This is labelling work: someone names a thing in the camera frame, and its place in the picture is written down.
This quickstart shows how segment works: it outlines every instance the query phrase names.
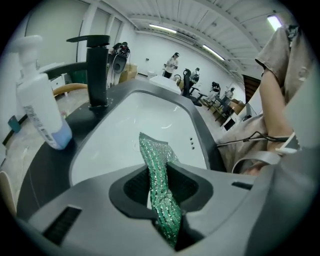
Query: sequin fabric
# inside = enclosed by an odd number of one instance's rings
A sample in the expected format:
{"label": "sequin fabric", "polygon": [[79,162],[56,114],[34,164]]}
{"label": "sequin fabric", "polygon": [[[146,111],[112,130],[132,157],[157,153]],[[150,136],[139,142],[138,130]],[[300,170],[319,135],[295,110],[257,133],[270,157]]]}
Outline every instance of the sequin fabric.
{"label": "sequin fabric", "polygon": [[151,207],[158,215],[158,231],[174,248],[181,221],[181,209],[168,185],[167,163],[178,162],[167,142],[139,134],[140,152],[149,169]]}

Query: floor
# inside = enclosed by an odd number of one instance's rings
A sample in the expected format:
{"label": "floor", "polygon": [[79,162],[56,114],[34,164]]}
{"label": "floor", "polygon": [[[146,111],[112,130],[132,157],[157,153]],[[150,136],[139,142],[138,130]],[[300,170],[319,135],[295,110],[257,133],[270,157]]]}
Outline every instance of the floor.
{"label": "floor", "polygon": [[[148,81],[146,77],[141,75],[138,75],[136,79]],[[88,100],[87,90],[81,89],[70,92],[67,97],[64,95],[60,96],[57,98],[57,104],[60,112],[65,112],[69,115]],[[212,112],[207,111],[207,108],[204,106],[197,106],[196,108],[206,123],[214,140],[218,140],[223,135],[223,131],[221,130],[219,123],[215,122]],[[37,130],[27,119],[22,123],[21,131],[18,134],[13,135],[6,144],[7,157],[0,167],[0,171],[5,171],[9,176],[16,205],[26,172],[37,151],[44,142],[44,139],[38,134]]]}

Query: sink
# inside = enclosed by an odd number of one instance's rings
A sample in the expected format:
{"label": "sink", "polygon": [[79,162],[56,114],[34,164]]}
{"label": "sink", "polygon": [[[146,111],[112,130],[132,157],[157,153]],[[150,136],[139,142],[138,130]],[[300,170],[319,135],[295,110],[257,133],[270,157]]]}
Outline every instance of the sink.
{"label": "sink", "polygon": [[143,164],[140,132],[168,142],[182,164],[207,168],[188,112],[155,95],[133,92],[89,135],[71,166],[71,184]]}

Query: green trash bin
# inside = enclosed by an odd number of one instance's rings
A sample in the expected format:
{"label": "green trash bin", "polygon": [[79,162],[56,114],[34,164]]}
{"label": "green trash bin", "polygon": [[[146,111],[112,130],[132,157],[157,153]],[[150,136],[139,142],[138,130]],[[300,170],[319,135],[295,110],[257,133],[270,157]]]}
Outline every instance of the green trash bin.
{"label": "green trash bin", "polygon": [[87,85],[87,71],[78,70],[69,74],[73,83],[85,84]]}

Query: ceiling light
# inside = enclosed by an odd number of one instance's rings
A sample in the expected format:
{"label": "ceiling light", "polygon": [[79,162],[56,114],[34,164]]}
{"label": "ceiling light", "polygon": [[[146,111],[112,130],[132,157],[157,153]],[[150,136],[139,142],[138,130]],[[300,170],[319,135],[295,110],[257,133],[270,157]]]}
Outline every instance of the ceiling light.
{"label": "ceiling light", "polygon": [[267,19],[275,31],[282,26],[277,16],[269,16]]}
{"label": "ceiling light", "polygon": [[163,26],[152,25],[152,24],[149,24],[149,26],[150,26],[150,27],[153,27],[153,28],[156,28],[156,29],[169,31],[169,32],[172,32],[172,33],[177,33],[177,31],[175,31],[175,30],[173,30],[173,29],[170,29],[170,28],[163,27]]}
{"label": "ceiling light", "polygon": [[214,50],[210,49],[208,46],[206,45],[202,45],[203,48],[207,49],[210,53],[214,54],[215,56],[217,56],[220,60],[224,61],[225,59],[222,58],[218,53],[216,53]]}

